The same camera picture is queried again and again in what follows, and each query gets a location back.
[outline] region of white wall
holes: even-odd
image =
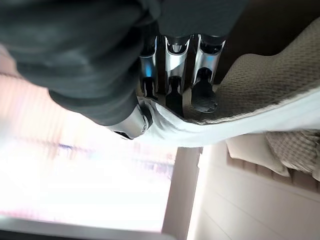
[[[226,158],[224,143],[211,147],[195,240],[320,239],[320,194],[231,168]]]

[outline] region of pillow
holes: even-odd
[[[275,156],[286,167],[316,174],[319,130],[266,132],[265,137]]]
[[[264,134],[246,134],[226,140],[230,156],[264,166],[284,177],[290,177],[288,169],[273,155]]]

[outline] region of silver metal joint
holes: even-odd
[[[213,80],[215,78],[215,74],[217,71],[219,58],[226,41],[224,41],[222,45],[219,46],[219,49],[217,50],[217,52],[207,53],[207,52],[204,52],[201,48],[202,40],[201,40],[200,34],[198,35],[198,39],[199,40],[198,40],[198,45],[196,50],[194,70],[193,70],[193,76],[192,76],[192,86],[194,86],[199,81],[199,78],[197,78],[197,73],[201,68],[207,68],[211,71],[211,77],[209,78],[209,83],[213,85]]]
[[[170,93],[169,78],[174,76],[181,78],[181,83],[178,91],[181,95],[183,94],[185,86],[186,59],[188,54],[189,42],[190,40],[188,40],[184,46],[170,44],[168,39],[165,37],[165,92],[167,94]]]
[[[149,84],[152,86],[152,92],[158,91],[158,74],[157,74],[157,43],[158,37],[154,40],[154,51],[150,55],[140,55],[141,70],[140,70],[140,87],[146,97],[146,82],[151,81]]]
[[[135,139],[144,134],[149,128],[150,122],[142,112],[140,105],[136,105],[132,113],[122,122],[107,126],[108,129],[119,134],[124,139]]]

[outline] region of robotic hand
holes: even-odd
[[[2,0],[0,43],[28,81],[62,107],[127,139],[152,125],[136,86],[157,100],[165,71],[166,106],[183,117],[188,50],[196,43],[191,104],[217,107],[212,91],[220,54],[247,0]],[[159,44],[165,69],[157,66]]]

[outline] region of window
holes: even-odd
[[[160,232],[177,148],[123,140],[0,75],[0,214]]]

